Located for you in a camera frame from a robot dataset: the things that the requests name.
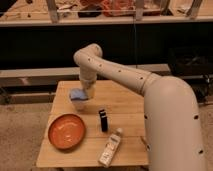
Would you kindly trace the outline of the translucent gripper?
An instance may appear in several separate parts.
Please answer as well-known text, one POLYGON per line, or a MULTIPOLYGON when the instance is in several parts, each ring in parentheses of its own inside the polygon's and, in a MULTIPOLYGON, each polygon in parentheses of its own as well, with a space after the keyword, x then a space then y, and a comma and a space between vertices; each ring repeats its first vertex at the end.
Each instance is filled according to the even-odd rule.
POLYGON ((95 80, 87 80, 81 79, 80 80, 82 89, 85 92, 88 99, 92 99, 95 95, 95 80))

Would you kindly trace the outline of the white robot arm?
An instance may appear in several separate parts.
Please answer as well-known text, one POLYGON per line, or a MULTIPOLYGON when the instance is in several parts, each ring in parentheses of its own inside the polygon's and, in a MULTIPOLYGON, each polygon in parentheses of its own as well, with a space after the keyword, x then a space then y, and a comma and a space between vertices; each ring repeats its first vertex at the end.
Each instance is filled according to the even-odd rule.
POLYGON ((97 44, 76 51, 73 59, 87 95, 94 95, 101 75, 144 97, 149 171, 207 171, 198 102, 189 84, 105 60, 97 44))

